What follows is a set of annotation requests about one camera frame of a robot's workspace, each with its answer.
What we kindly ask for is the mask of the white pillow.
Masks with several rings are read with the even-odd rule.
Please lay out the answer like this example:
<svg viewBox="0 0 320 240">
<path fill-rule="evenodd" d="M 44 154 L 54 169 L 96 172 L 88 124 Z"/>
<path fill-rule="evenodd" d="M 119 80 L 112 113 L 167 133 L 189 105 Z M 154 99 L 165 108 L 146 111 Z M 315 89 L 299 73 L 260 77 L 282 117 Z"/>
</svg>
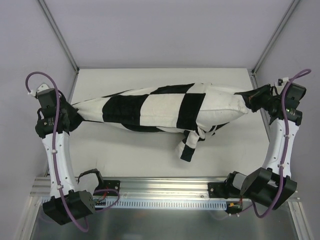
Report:
<svg viewBox="0 0 320 240">
<path fill-rule="evenodd" d="M 198 126 L 207 128 L 234 121 L 249 113 L 245 100 L 238 92 L 242 90 L 227 85 L 206 83 L 205 97 L 198 112 Z"/>
</svg>

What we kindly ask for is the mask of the black white checkered pillowcase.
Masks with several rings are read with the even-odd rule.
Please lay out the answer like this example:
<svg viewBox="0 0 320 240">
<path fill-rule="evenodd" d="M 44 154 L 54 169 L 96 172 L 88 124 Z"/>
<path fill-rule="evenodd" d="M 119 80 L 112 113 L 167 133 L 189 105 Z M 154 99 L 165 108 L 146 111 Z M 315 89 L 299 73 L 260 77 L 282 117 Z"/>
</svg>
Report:
<svg viewBox="0 0 320 240">
<path fill-rule="evenodd" d="M 176 147 L 180 159 L 190 162 L 197 143 L 230 122 L 205 111 L 207 85 L 189 83 L 132 89 L 71 105 L 70 131 L 82 122 L 106 123 L 142 133 L 183 133 Z"/>
</svg>

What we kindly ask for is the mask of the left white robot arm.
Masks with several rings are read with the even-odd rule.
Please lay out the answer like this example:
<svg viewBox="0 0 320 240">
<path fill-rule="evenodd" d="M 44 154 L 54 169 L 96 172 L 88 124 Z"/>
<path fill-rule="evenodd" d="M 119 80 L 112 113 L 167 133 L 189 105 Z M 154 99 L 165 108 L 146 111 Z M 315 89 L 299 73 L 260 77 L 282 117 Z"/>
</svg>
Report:
<svg viewBox="0 0 320 240">
<path fill-rule="evenodd" d="M 50 200 L 43 204 L 44 213 L 59 225 L 77 221 L 95 213 L 93 195 L 104 191 L 101 173 L 90 169 L 75 177 L 70 133 L 82 122 L 78 110 L 54 88 L 35 94 L 40 108 L 35 131 L 44 145 L 50 171 Z"/>
</svg>

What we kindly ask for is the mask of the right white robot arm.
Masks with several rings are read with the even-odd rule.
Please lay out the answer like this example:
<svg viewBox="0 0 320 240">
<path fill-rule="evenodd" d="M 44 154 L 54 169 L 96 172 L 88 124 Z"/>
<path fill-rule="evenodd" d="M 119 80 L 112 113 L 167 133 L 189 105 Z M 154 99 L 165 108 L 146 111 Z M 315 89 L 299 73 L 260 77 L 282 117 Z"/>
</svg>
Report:
<svg viewBox="0 0 320 240">
<path fill-rule="evenodd" d="M 269 146 L 262 167 L 249 175 L 234 171 L 225 180 L 229 198 L 248 198 L 256 204 L 276 210 L 297 189 L 291 179 L 290 161 L 295 136 L 303 114 L 297 110 L 306 88 L 295 83 L 269 84 L 241 92 L 253 112 L 264 109 L 270 116 Z"/>
</svg>

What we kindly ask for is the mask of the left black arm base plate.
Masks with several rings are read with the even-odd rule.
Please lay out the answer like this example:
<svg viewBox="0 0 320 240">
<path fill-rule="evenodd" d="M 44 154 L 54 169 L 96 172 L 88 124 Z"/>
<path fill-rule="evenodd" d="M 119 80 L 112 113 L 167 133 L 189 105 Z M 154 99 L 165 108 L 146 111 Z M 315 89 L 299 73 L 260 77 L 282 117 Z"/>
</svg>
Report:
<svg viewBox="0 0 320 240">
<path fill-rule="evenodd" d="M 120 180 L 103 180 L 103 183 L 100 183 L 98 187 L 95 189 L 94 194 L 96 196 L 112 196 L 116 197 L 117 193 L 115 193 L 113 190 L 117 190 L 118 192 L 121 189 L 121 181 Z"/>
</svg>

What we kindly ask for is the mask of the left aluminium frame post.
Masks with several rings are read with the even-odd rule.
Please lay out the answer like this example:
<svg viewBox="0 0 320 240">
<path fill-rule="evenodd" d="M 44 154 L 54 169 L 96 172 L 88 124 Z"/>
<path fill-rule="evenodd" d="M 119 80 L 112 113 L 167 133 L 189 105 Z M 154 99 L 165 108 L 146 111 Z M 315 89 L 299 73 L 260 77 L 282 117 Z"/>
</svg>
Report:
<svg viewBox="0 0 320 240">
<path fill-rule="evenodd" d="M 56 37 L 63 53 L 65 54 L 68 62 L 71 65 L 72 69 L 74 70 L 74 72 L 76 74 L 78 74 L 80 68 L 79 68 L 78 64 L 76 63 L 76 60 L 75 60 L 75 58 L 74 58 L 74 56 L 73 56 L 73 54 L 67 44 L 67 42 L 66 42 L 51 10 L 50 10 L 47 2 L 45 0 L 36 0 L 36 2 L 38 3 L 45 19 L 47 20 L 51 30 L 53 31 L 53 34 Z"/>
</svg>

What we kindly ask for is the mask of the aluminium frame post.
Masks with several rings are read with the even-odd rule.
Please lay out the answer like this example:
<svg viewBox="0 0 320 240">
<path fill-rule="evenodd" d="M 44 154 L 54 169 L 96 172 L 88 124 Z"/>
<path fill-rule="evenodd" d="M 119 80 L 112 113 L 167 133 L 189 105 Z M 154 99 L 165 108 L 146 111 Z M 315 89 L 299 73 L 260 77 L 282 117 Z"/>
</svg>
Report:
<svg viewBox="0 0 320 240">
<path fill-rule="evenodd" d="M 66 42 L 51 10 L 50 10 L 47 2 L 45 0 L 36 0 L 36 2 L 38 3 L 45 19 L 47 20 L 51 30 L 53 31 L 53 34 L 56 37 L 63 53 L 65 54 L 68 62 L 71 65 L 72 69 L 74 70 L 74 72 L 76 74 L 78 74 L 80 68 L 79 68 L 78 64 L 76 63 L 76 60 L 75 60 L 75 58 L 74 58 L 74 56 L 73 56 L 73 54 L 67 44 L 67 42 Z"/>
<path fill-rule="evenodd" d="M 294 12 L 296 11 L 297 7 L 301 3 L 301 0 L 292 0 L 283 14 L 282 18 L 280 19 L 279 23 L 277 24 L 275 30 L 273 31 L 270 39 L 268 40 L 266 46 L 264 47 L 261 55 L 259 56 L 257 62 L 255 63 L 254 67 L 251 70 L 253 76 L 255 76 L 259 69 L 262 67 L 263 63 L 267 59 L 268 55 L 270 54 L 273 47 L 276 45 L 280 35 L 286 28 L 287 24 L 289 23 L 290 19 L 292 18 Z"/>
</svg>

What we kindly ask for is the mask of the aluminium mounting rail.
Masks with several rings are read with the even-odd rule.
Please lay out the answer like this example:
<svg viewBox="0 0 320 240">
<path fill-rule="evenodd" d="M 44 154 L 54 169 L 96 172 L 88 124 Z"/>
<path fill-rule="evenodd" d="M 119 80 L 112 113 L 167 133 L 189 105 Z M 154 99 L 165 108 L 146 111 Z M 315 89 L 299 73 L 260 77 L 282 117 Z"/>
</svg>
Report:
<svg viewBox="0 0 320 240">
<path fill-rule="evenodd" d="M 120 181 L 123 199 L 208 200 L 208 183 L 224 183 L 226 177 L 106 177 Z"/>
</svg>

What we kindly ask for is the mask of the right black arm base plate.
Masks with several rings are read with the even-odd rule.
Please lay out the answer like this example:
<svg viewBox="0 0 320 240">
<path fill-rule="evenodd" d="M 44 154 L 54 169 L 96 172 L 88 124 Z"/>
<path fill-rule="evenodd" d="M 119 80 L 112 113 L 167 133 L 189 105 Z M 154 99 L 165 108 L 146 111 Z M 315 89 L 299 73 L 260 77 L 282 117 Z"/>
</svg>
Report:
<svg viewBox="0 0 320 240">
<path fill-rule="evenodd" d="M 241 189 L 239 186 L 234 186 L 232 183 L 209 182 L 207 184 L 207 191 L 209 198 L 249 199 L 248 196 L 241 195 Z"/>
</svg>

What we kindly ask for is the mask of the right aluminium frame post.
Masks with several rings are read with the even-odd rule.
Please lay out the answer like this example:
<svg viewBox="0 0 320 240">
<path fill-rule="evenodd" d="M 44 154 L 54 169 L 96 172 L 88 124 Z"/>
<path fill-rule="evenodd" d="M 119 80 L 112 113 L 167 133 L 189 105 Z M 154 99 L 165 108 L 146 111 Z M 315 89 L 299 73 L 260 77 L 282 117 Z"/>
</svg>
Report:
<svg viewBox="0 0 320 240">
<path fill-rule="evenodd" d="M 287 24 L 289 23 L 290 19 L 292 18 L 294 12 L 296 11 L 297 7 L 301 3 L 301 0 L 292 0 L 283 14 L 282 18 L 280 19 L 279 23 L 277 24 L 275 30 L 273 31 L 270 39 L 268 40 L 266 46 L 264 47 L 261 55 L 259 56 L 257 62 L 255 63 L 254 67 L 251 70 L 253 76 L 255 76 L 259 69 L 262 67 L 263 63 L 267 59 L 268 55 L 270 54 L 273 47 L 276 45 L 280 35 L 286 28 Z"/>
</svg>

